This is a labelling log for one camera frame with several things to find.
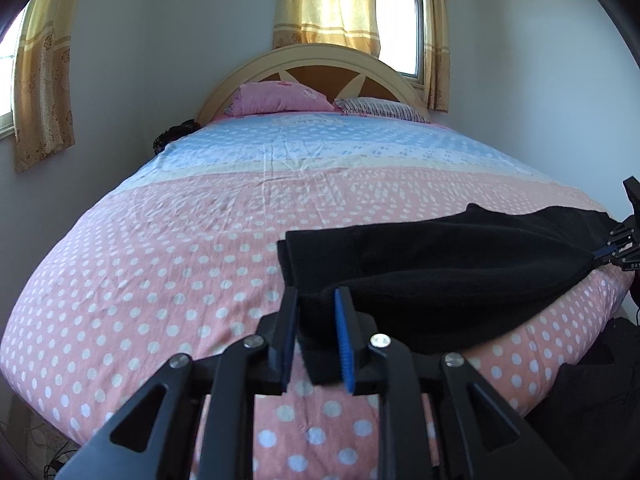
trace headboard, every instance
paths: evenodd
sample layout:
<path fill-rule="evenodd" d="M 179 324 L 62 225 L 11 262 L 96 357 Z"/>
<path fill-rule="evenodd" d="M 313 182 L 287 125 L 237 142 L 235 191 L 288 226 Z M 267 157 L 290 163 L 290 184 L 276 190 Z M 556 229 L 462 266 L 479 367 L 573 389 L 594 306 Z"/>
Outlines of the headboard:
<path fill-rule="evenodd" d="M 272 50 L 232 73 L 210 95 L 197 121 L 220 117 L 242 83 L 298 81 L 335 98 L 377 97 L 418 109 L 424 104 L 409 82 L 389 65 L 358 50 L 332 44 L 300 44 Z"/>

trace polka dot bedspread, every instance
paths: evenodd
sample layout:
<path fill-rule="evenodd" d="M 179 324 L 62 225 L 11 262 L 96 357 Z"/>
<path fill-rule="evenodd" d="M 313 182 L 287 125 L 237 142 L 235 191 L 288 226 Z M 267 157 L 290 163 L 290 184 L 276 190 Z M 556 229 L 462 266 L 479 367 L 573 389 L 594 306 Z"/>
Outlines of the polka dot bedspread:
<path fill-rule="evenodd" d="M 0 367 L 82 444 L 172 354 L 218 354 L 277 311 L 276 242 L 287 230 L 418 221 L 469 202 L 511 214 L 600 208 L 430 124 L 333 113 L 215 122 L 171 143 L 54 247 L 14 307 Z M 631 280 L 594 270 L 539 316 L 464 354 L 527 413 L 559 366 L 590 347 Z M 377 408 L 377 397 L 311 385 L 296 350 L 289 391 L 256 399 L 255 477 L 375 478 Z"/>

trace window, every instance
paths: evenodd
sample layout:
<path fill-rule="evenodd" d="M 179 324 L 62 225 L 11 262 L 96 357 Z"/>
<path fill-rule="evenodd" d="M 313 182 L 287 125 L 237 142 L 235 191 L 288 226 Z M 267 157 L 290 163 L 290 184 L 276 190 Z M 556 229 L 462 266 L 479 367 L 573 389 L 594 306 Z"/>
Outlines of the window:
<path fill-rule="evenodd" d="M 13 131 L 12 85 L 14 83 L 14 55 L 20 38 L 24 10 L 18 14 L 0 43 L 0 139 Z"/>
<path fill-rule="evenodd" d="M 422 81 L 422 0 L 376 0 L 380 61 L 415 82 Z"/>

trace yellow curtain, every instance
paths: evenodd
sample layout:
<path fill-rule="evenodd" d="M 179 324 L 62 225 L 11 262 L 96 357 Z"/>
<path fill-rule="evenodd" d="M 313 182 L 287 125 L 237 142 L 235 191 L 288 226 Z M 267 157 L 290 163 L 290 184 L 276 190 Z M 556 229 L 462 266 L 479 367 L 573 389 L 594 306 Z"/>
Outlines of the yellow curtain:
<path fill-rule="evenodd" d="M 278 0 L 273 47 L 333 43 L 378 56 L 376 0 Z"/>
<path fill-rule="evenodd" d="M 424 102 L 449 111 L 449 20 L 447 0 L 424 0 Z"/>
<path fill-rule="evenodd" d="M 76 0 L 31 0 L 14 69 L 15 169 L 28 170 L 75 143 L 69 44 Z"/>

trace window pane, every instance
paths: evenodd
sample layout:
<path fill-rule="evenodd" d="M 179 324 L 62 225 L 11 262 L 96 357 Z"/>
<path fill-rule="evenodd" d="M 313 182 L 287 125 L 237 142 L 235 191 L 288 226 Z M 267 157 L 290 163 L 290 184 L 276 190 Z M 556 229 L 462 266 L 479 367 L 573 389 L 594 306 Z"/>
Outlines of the window pane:
<path fill-rule="evenodd" d="M 415 0 L 376 0 L 380 61 L 418 75 L 418 12 Z"/>
<path fill-rule="evenodd" d="M 14 53 L 15 45 L 20 36 L 23 13 L 24 10 L 18 14 L 0 43 L 0 116 L 9 113 L 12 109 L 11 85 L 14 77 Z"/>

